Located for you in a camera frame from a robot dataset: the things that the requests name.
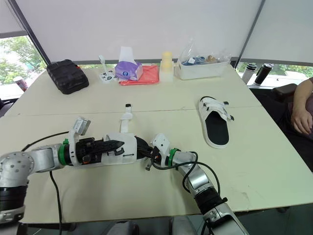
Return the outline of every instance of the person's arm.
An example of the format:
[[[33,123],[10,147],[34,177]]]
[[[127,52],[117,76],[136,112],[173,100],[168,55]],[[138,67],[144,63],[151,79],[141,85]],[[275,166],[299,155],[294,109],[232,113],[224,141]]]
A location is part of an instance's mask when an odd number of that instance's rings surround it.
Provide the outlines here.
[[[312,115],[306,110],[306,102],[313,91],[313,78],[301,82],[293,97],[291,123],[295,130],[302,134],[310,134],[312,129]]]

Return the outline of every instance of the clear plastic bag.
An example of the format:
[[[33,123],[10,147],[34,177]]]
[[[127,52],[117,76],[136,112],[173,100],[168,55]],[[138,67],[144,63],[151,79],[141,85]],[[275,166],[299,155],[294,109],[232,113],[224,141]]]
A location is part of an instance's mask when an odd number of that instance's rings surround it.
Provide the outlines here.
[[[222,63],[230,61],[231,54],[224,49],[220,53],[211,53],[205,59],[206,64]]]
[[[183,65],[201,65],[205,63],[205,58],[199,55],[193,39],[190,39],[179,60]]]
[[[231,58],[231,55],[222,50],[220,53],[211,53],[210,55],[204,57],[203,54],[199,54],[196,49],[195,42],[193,39],[190,39],[186,48],[182,51],[179,61],[182,65],[205,65],[205,64],[214,64],[227,62]]]

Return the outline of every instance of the red cloth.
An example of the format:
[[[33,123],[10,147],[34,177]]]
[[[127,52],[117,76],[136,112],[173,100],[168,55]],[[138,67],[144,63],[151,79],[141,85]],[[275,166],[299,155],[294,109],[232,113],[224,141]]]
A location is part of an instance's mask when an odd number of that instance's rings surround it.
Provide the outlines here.
[[[158,66],[157,65],[145,65],[142,66],[142,76],[138,81],[120,81],[119,83],[123,86],[127,85],[144,85],[144,84],[155,84],[159,82],[158,78]]]

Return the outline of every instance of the black pouch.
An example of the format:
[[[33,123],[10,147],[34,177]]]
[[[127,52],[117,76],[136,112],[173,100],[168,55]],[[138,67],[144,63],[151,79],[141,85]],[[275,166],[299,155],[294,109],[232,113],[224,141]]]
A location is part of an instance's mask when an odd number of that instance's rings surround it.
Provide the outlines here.
[[[63,94],[71,94],[89,86],[84,72],[71,60],[63,60],[47,66],[47,72]]]

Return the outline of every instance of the plastic container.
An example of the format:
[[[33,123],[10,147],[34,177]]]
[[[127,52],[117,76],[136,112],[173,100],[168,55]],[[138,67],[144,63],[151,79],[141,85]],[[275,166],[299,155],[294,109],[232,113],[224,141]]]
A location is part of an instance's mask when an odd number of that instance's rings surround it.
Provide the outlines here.
[[[229,64],[229,61],[214,64],[185,66],[182,65],[181,61],[178,59],[177,64],[178,66],[176,66],[175,74],[182,80],[190,80],[204,77],[221,76],[226,66]]]

